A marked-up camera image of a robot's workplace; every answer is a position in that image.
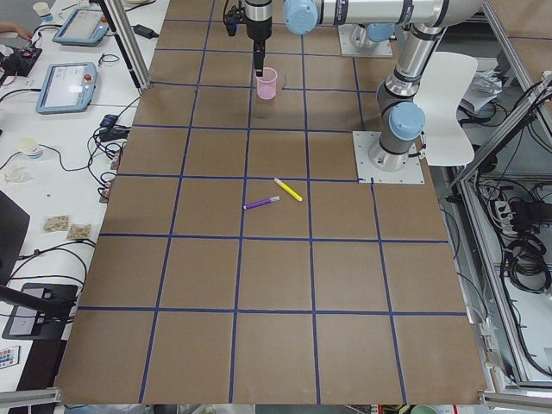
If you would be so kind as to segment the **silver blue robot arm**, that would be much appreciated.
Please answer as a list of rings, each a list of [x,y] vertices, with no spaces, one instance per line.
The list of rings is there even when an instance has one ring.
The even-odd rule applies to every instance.
[[[368,151],[376,168],[396,172],[423,130],[423,111],[412,99],[431,55],[447,27],[466,21],[481,6],[481,1],[285,1],[283,17],[295,35],[318,25],[411,25],[393,73],[378,89],[383,131]]]

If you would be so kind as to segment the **person hand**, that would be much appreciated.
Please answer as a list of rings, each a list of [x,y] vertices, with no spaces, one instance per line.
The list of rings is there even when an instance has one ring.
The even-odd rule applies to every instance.
[[[25,28],[17,25],[13,22],[0,21],[0,33],[16,33],[17,36],[26,41],[30,41],[33,37],[33,33],[26,30]]]

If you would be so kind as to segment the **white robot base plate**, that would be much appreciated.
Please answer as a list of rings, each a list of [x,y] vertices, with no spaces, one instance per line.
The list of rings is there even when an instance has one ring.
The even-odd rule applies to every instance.
[[[354,131],[357,180],[361,184],[423,185],[416,145],[406,154],[387,154],[380,147],[380,132]]]

